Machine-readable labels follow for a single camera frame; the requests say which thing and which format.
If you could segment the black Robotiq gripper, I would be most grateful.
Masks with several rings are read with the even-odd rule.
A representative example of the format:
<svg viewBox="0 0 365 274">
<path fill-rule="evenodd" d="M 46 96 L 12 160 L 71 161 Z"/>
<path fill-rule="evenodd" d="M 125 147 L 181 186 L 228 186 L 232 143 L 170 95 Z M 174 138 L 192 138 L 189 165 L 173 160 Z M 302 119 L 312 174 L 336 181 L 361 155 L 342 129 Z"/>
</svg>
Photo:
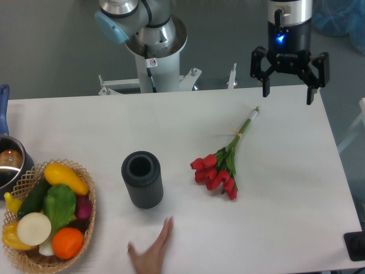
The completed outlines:
<svg viewBox="0 0 365 274">
<path fill-rule="evenodd" d="M 250 76 L 262 83 L 263 97 L 270 94 L 270 75 L 274 72 L 295 74 L 307 86 L 306 104 L 311 105 L 318 89 L 330 80 L 328 52 L 310 54 L 312 1 L 269 1 L 269 49 L 258 46 L 252 51 Z M 271 64 L 263 71 L 261 64 L 266 57 Z"/>
</svg>

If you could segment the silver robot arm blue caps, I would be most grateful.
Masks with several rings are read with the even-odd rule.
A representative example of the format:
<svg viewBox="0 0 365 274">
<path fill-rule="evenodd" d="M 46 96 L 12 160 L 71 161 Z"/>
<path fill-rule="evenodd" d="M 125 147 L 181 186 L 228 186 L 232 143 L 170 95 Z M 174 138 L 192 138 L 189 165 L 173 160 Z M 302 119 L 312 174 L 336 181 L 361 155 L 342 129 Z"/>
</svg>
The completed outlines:
<svg viewBox="0 0 365 274">
<path fill-rule="evenodd" d="M 330 79 L 329 54 L 310 52 L 311 1 L 267 3 L 268 46 L 252 51 L 250 76 L 270 93 L 274 72 L 296 75 L 307 86 L 311 104 L 319 88 Z M 196 68 L 180 76 L 180 53 L 187 33 L 181 20 L 171 14 L 169 1 L 100 1 L 95 21 L 117 44 L 125 44 L 135 56 L 142 93 L 190 91 L 200 76 Z"/>
</svg>

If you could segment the bare human hand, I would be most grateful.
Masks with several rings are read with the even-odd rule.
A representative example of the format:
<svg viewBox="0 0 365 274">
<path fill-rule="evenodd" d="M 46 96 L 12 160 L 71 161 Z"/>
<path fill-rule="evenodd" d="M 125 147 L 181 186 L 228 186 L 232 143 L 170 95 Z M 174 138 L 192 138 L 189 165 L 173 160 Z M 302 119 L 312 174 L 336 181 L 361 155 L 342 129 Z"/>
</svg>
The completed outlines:
<svg viewBox="0 0 365 274">
<path fill-rule="evenodd" d="M 166 218 L 155 242 L 143 253 L 137 253 L 132 243 L 128 243 L 128 255 L 135 273 L 161 273 L 165 253 L 169 246 L 174 227 L 173 217 Z"/>
</svg>

